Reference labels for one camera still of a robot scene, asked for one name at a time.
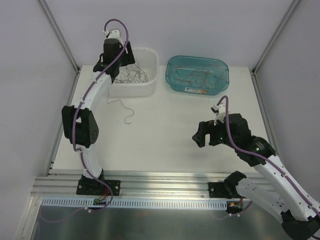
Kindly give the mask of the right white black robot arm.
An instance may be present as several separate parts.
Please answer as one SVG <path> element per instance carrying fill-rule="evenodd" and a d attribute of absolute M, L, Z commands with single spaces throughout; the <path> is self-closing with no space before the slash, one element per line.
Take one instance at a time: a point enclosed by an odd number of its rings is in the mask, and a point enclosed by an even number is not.
<path fill-rule="evenodd" d="M 251 133 L 241 114 L 233 113 L 223 120 L 201 121 L 192 140 L 200 147 L 225 145 L 272 186 L 269 192 L 257 186 L 248 176 L 234 171 L 222 182 L 208 184 L 214 198 L 247 198 L 276 218 L 293 240 L 308 240 L 320 229 L 320 203 L 312 198 L 286 170 L 272 146 Z"/>

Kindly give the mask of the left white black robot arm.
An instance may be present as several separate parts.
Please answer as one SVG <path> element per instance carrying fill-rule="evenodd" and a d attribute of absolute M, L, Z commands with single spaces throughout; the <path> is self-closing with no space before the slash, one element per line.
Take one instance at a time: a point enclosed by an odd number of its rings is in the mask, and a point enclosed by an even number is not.
<path fill-rule="evenodd" d="M 94 116 L 104 94 L 120 73 L 120 67 L 135 63 L 130 41 L 120 43 L 116 38 L 106 39 L 103 53 L 93 67 L 91 80 L 83 95 L 71 106 L 61 110 L 63 132 L 83 166 L 82 185 L 95 195 L 105 189 L 104 173 L 95 153 L 99 127 Z"/>

